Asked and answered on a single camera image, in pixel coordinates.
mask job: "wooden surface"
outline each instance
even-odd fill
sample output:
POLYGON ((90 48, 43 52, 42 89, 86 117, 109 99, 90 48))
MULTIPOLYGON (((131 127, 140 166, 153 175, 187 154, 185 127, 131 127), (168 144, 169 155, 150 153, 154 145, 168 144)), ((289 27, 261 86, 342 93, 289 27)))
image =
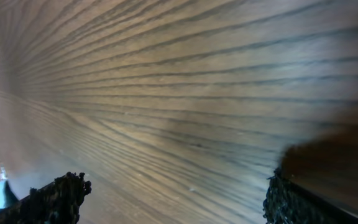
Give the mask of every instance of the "wooden surface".
POLYGON ((358 0, 0 0, 0 160, 80 223, 264 223, 288 176, 358 213, 358 0))

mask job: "wooden floor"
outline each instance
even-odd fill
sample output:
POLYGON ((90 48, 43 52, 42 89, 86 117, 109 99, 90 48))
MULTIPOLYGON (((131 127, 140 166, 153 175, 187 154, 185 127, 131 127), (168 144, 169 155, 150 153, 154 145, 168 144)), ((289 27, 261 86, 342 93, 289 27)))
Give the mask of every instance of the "wooden floor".
POLYGON ((264 223, 267 178, 358 213, 358 0, 0 0, 0 161, 80 223, 264 223))

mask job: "black textured object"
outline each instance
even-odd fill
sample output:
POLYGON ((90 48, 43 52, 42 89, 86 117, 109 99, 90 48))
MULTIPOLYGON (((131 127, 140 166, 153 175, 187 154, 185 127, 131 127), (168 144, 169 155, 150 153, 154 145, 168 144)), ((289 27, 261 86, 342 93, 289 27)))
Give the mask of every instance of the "black textured object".
POLYGON ((267 224, 358 223, 358 218, 284 179, 280 168, 274 174, 264 201, 267 224))
POLYGON ((29 196, 0 211, 0 224, 77 223, 80 205, 92 190, 84 175, 68 172, 42 189, 31 189, 29 196))

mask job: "brown wooden panel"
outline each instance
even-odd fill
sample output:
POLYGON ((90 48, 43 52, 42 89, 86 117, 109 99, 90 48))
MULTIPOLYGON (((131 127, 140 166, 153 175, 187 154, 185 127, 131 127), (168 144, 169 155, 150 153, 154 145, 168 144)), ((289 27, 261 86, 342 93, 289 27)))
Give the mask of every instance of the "brown wooden panel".
POLYGON ((288 176, 358 213, 358 0, 0 0, 21 197, 83 171, 82 223, 263 223, 311 141, 288 176))

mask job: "wood grain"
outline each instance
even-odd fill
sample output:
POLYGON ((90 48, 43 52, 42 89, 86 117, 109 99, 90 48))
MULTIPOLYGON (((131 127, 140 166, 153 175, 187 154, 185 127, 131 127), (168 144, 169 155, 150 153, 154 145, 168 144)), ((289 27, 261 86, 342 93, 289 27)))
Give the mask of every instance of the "wood grain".
POLYGON ((290 177, 358 213, 358 0, 0 0, 20 197, 83 171, 81 223, 264 223, 315 140, 290 177))

